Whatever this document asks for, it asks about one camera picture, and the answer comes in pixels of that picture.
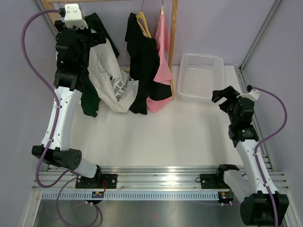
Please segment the dark green t shirt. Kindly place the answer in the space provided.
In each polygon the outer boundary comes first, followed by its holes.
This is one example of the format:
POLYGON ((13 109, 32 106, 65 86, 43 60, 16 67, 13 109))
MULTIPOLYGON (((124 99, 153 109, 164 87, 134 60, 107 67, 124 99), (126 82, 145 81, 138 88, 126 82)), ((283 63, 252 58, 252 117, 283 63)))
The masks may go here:
MULTIPOLYGON (((118 58, 120 53, 117 50, 115 44, 113 43, 111 37, 109 36, 107 30, 105 29, 101 19, 97 15, 97 13, 94 12, 94 13, 86 16, 85 20, 91 29, 95 30, 96 32, 101 32, 102 35, 110 41, 114 54, 115 54, 116 58, 118 58)), ((85 88, 83 90, 83 93, 82 93, 82 96, 80 99, 83 113, 90 117, 96 117, 98 115, 97 111, 99 110, 99 103, 100 103, 101 99, 99 98, 97 91, 89 78, 85 79, 84 84, 85 84, 85 88)))

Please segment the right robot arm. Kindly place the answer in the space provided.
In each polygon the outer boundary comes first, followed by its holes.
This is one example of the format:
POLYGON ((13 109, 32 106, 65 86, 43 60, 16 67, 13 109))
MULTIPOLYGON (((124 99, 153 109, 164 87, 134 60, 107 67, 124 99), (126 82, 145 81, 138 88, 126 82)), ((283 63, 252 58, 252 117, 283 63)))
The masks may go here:
POLYGON ((277 135, 283 126, 263 140, 258 138, 252 117, 261 91, 261 88, 251 85, 242 94, 232 86, 213 91, 212 102, 226 99, 219 107, 228 114, 229 138, 242 159, 245 172, 241 173, 236 165, 221 164, 214 174, 201 174, 196 181, 202 189, 230 190, 240 202, 240 215, 246 226, 278 227, 287 212, 289 199, 279 193, 273 183, 260 148, 262 143, 277 135))

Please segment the aluminium frame post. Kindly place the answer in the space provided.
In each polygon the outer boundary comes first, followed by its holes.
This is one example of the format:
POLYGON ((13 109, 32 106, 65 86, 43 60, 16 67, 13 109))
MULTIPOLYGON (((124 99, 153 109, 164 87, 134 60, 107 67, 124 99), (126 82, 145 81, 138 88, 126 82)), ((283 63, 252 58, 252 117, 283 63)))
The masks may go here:
POLYGON ((248 52, 246 53, 242 63, 239 66, 239 71, 241 73, 243 73, 245 67, 247 66, 250 58, 252 57, 255 49, 257 48, 259 42, 261 41, 264 33, 267 30, 267 27, 269 26, 271 20, 273 19, 274 15, 276 14, 276 12, 279 9, 282 2, 284 2, 284 1, 283 0, 275 0, 274 3, 272 4, 269 12, 267 13, 267 15, 266 15, 261 27, 260 27, 260 29, 257 32, 257 35, 255 36, 252 44, 250 45, 248 52))
POLYGON ((55 76, 71 75, 77 67, 77 40, 75 27, 69 28, 64 21, 67 8, 55 8, 46 0, 38 0, 37 3, 54 35, 55 76))

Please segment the yellow hanger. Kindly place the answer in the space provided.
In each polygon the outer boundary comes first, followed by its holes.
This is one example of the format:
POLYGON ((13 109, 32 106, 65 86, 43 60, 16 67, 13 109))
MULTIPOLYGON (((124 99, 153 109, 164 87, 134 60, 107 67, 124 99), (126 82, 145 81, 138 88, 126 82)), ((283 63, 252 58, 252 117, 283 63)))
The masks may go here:
POLYGON ((144 12, 143 12, 143 5, 144 5, 144 0, 142 1, 142 5, 141 5, 141 12, 139 12, 137 15, 136 15, 136 20, 137 20, 137 23, 142 31, 142 33, 148 37, 148 38, 151 38, 151 34, 149 32, 149 29, 148 29, 148 24, 147 24, 147 20, 145 18, 145 15, 144 15, 144 12))

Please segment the black t shirt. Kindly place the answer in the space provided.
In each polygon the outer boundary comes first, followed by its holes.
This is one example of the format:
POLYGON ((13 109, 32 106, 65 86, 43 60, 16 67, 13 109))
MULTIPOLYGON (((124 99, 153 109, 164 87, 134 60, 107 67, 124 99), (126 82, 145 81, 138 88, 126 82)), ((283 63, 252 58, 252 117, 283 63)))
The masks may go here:
POLYGON ((154 81, 160 66, 156 40, 143 35, 136 14, 130 13, 125 34, 130 56, 130 77, 139 83, 135 101, 130 107, 134 114, 146 115, 147 99, 162 101, 172 96, 170 85, 154 81))

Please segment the wooden clothes rack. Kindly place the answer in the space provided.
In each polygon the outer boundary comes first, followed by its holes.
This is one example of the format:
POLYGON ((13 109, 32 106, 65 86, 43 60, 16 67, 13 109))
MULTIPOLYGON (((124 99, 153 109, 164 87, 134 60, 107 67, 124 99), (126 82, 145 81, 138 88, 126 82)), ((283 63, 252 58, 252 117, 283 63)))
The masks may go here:
MULTIPOLYGON (((54 4, 59 3, 79 3, 79 2, 107 2, 107 1, 116 1, 116 0, 37 0, 38 3, 42 4, 42 9, 55 9, 54 4)), ((172 71, 173 60, 174 60, 174 47, 175 47, 175 34, 177 28, 177 16, 178 16, 178 0, 172 0, 172 9, 171 9, 171 22, 170 22, 170 43, 169 43, 169 60, 168 65, 169 69, 172 71)), ((59 20, 59 16, 54 16, 51 14, 48 16, 52 24, 59 20)), ((171 100, 174 100, 176 97, 175 91, 175 82, 174 79, 170 80, 170 87, 172 91, 171 100)))

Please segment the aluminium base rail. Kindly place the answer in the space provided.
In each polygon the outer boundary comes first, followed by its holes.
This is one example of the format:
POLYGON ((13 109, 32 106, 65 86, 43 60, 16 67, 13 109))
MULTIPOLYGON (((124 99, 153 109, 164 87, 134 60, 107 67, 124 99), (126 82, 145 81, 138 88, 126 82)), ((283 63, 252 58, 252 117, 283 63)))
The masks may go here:
MULTIPOLYGON (((117 174, 116 189, 121 191, 201 191, 197 181, 200 174, 214 174, 215 166, 168 166, 168 167, 104 167, 103 174, 117 174)), ((288 191, 289 187, 283 172, 268 168, 270 179, 280 193, 288 191)), ((44 184, 53 183, 64 169, 50 167, 39 173, 40 181, 44 184)), ((75 177, 66 173, 51 190, 58 190, 63 183, 75 177)))

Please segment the white plastic basket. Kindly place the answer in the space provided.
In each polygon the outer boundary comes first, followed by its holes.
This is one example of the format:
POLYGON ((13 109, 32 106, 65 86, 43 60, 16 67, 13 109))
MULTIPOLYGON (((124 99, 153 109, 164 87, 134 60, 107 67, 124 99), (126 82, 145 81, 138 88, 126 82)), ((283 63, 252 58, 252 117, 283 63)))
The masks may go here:
POLYGON ((221 57, 194 53, 182 55, 177 84, 182 100, 210 104, 213 91, 222 90, 224 86, 221 57))

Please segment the white t shirt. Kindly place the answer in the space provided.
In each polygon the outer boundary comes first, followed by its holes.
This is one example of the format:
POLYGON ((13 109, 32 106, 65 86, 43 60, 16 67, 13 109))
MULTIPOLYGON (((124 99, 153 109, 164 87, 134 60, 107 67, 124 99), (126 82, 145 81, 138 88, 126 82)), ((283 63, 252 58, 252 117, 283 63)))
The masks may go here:
POLYGON ((91 48, 88 71, 98 97, 112 111, 128 112, 136 99, 139 81, 120 68, 108 39, 91 48))

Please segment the cream hanger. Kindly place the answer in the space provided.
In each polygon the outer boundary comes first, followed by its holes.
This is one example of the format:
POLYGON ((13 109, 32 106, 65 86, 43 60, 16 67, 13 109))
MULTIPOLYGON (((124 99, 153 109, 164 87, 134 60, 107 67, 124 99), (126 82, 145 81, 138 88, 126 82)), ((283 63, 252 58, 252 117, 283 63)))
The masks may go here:
POLYGON ((164 15, 164 0, 161 1, 160 14, 161 14, 161 15, 164 15))

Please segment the left aluminium frame post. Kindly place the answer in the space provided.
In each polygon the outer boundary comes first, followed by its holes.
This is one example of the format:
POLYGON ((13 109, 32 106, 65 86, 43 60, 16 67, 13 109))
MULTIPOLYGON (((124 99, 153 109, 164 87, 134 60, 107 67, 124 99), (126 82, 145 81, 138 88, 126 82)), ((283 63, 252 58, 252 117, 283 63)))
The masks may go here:
POLYGON ((46 0, 38 0, 37 3, 54 35, 55 76, 71 75, 77 67, 77 40, 75 27, 69 28, 64 21, 67 8, 55 8, 46 0))

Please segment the right aluminium frame post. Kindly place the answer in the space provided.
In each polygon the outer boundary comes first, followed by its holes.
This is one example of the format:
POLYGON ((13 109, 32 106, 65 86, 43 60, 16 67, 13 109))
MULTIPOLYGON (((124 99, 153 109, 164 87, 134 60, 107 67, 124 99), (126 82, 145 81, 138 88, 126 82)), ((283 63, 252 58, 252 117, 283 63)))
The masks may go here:
POLYGON ((279 9, 282 2, 284 2, 284 1, 283 0, 275 0, 274 3, 272 4, 269 12, 267 13, 267 15, 266 15, 261 27, 260 27, 260 29, 257 32, 257 35, 255 36, 252 44, 250 45, 248 52, 246 53, 242 63, 239 66, 239 71, 241 73, 243 73, 245 67, 247 66, 250 58, 252 57, 255 49, 257 48, 259 42, 261 41, 264 33, 267 30, 267 27, 269 26, 271 20, 273 19, 274 15, 276 14, 276 12, 279 9))

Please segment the pink t shirt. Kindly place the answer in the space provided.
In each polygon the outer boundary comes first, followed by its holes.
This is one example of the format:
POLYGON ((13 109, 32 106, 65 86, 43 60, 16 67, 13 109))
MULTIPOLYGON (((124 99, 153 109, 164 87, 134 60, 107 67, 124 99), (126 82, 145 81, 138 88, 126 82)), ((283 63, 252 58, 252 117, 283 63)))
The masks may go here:
POLYGON ((153 113, 159 111, 172 97, 170 81, 173 79, 173 76, 166 61, 166 51, 169 50, 169 32, 163 14, 160 14, 159 17, 155 40, 160 59, 158 71, 153 79, 156 86, 154 91, 156 92, 157 97, 149 96, 146 100, 147 107, 153 113))

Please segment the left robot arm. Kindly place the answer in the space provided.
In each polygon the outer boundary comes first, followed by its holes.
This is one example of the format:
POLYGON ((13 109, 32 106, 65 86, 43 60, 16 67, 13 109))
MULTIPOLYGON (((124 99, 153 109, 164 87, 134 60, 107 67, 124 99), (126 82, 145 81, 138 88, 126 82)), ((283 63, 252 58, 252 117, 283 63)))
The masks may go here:
POLYGON ((62 167, 79 176, 76 188, 104 188, 115 174, 102 174, 101 167, 89 162, 78 149, 70 147, 71 127, 76 104, 80 101, 89 78, 89 52, 105 43, 100 33, 91 32, 87 22, 56 21, 57 70, 54 78, 54 104, 45 137, 40 145, 32 147, 39 164, 62 167))

